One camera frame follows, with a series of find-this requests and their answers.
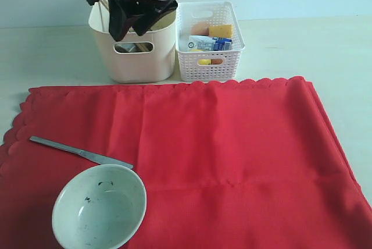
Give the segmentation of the stainless steel cup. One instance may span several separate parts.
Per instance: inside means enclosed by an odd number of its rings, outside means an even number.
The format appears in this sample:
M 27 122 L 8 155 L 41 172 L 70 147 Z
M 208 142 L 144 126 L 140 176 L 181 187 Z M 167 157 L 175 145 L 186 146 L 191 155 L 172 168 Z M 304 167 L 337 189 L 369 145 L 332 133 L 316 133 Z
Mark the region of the stainless steel cup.
M 125 53 L 136 53 L 137 45 L 135 43 L 117 43 L 115 44 L 115 50 L 118 53 L 125 54 Z

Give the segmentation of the small milk carton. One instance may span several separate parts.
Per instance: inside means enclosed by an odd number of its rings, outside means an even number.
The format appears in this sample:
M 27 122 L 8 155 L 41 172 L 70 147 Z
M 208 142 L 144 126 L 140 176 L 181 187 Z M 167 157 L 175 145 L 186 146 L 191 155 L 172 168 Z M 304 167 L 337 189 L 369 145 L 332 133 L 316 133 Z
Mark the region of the small milk carton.
M 232 43 L 233 41 L 230 38 L 191 35 L 188 38 L 187 46 L 189 51 L 229 51 Z

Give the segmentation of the brown egg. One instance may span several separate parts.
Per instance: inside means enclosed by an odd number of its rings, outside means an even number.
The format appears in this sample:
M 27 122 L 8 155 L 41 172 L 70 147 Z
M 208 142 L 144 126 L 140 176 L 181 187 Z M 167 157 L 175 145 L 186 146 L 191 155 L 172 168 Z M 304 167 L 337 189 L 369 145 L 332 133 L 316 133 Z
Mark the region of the brown egg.
M 199 22 L 199 23 L 194 24 L 191 27 L 190 34 L 208 36 L 209 35 L 209 23 Z

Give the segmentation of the yellow lemon with sticker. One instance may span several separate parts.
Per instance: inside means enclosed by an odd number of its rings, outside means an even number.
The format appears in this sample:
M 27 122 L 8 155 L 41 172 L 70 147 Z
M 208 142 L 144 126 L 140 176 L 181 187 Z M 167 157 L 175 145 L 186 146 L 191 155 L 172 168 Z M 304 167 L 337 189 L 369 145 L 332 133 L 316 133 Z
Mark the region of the yellow lemon with sticker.
M 192 49 L 191 52 L 203 52 L 201 49 Z M 200 59 L 198 60 L 199 65 L 211 65 L 212 60 L 211 59 Z

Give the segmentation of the yellow cheese wedge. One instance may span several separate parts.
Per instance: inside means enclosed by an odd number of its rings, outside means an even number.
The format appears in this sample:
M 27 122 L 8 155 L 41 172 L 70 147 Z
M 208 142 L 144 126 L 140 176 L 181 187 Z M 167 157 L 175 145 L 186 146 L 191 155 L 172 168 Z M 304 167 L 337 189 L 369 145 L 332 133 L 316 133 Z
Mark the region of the yellow cheese wedge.
M 232 39 L 234 34 L 234 26 L 232 24 L 209 26 L 208 30 L 210 37 Z

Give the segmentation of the orange fried nugget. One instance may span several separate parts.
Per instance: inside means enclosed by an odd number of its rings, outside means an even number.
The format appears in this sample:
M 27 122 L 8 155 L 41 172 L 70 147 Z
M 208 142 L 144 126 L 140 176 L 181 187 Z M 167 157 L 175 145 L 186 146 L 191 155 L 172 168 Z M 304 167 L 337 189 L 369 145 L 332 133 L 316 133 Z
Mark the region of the orange fried nugget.
M 212 59 L 211 60 L 211 64 L 212 65 L 220 65 L 223 63 L 223 60 L 222 59 Z

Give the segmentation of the metal table knife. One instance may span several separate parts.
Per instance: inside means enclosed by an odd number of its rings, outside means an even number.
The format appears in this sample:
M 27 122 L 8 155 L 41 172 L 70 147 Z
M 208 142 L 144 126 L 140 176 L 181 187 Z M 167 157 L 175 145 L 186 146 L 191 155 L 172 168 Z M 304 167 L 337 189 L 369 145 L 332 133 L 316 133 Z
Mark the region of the metal table knife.
M 104 155 L 101 155 L 101 154 L 89 152 L 87 150 L 82 150 L 82 149 L 79 149 L 79 148 L 76 148 L 76 147 L 71 147 L 71 146 L 68 146 L 66 144 L 58 143 L 58 142 L 55 142 L 55 141 L 52 141 L 52 140 L 47 140 L 47 139 L 44 139 L 44 138 L 41 138 L 41 137 L 31 136 L 29 138 L 29 140 L 32 141 L 32 142 L 35 142 L 35 143 L 46 145 L 48 147 L 56 148 L 58 150 L 62 150 L 62 151 L 66 151 L 66 152 L 69 152 L 69 153 L 76 154 L 76 155 L 78 155 L 82 158 L 85 158 L 85 159 L 87 159 L 91 162 L 97 163 L 99 165 L 115 164 L 115 165 L 124 166 L 124 167 L 129 168 L 129 169 L 133 169 L 133 167 L 134 167 L 132 164 L 124 162 L 124 161 L 120 161 L 118 159 L 114 159 L 114 158 L 104 156 Z

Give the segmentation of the red scalloped table cloth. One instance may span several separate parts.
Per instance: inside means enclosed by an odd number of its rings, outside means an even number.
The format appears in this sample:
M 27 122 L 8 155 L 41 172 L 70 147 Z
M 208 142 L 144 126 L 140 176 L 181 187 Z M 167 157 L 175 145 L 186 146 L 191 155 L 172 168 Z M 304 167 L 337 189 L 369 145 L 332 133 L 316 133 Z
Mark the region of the red scalloped table cloth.
M 370 248 L 365 199 L 311 82 L 32 88 L 1 146 L 1 247 L 58 248 L 51 212 L 92 163 L 134 165 L 148 197 L 128 248 Z

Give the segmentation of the pale green ceramic bowl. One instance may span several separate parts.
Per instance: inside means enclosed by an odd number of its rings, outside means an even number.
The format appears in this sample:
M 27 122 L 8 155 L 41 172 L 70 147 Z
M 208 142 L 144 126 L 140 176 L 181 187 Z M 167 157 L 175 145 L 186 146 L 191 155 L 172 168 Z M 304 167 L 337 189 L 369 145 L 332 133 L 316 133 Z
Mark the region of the pale green ceramic bowl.
M 52 230 L 63 248 L 120 248 L 146 212 L 140 177 L 120 165 L 89 168 L 68 182 L 52 211 Z

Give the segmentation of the cream plastic tub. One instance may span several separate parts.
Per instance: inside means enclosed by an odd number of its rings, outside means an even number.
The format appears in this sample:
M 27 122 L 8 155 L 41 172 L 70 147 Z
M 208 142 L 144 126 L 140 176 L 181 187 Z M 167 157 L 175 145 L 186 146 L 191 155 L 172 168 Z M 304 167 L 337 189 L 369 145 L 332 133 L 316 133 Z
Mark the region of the cream plastic tub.
M 98 3 L 90 13 L 88 24 L 96 45 L 112 80 L 119 83 L 151 83 L 167 79 L 173 74 L 175 64 L 176 13 L 159 20 L 143 36 L 129 31 L 119 42 L 110 35 L 108 6 L 101 2 L 105 31 L 102 32 Z M 149 51 L 121 54 L 117 43 L 145 42 Z

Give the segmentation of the white perforated plastic basket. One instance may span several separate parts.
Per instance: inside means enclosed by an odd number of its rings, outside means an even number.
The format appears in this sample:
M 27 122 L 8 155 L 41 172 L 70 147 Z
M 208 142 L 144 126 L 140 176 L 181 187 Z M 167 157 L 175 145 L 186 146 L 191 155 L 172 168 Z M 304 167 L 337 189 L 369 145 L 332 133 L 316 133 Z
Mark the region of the white perforated plastic basket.
M 191 27 L 199 22 L 211 26 L 232 24 L 234 34 L 229 51 L 191 52 L 188 38 Z M 189 2 L 178 4 L 176 13 L 176 51 L 180 75 L 184 81 L 226 81 L 236 75 L 245 43 L 239 29 L 233 5 L 227 1 Z M 220 65 L 199 65 L 200 59 L 222 59 Z

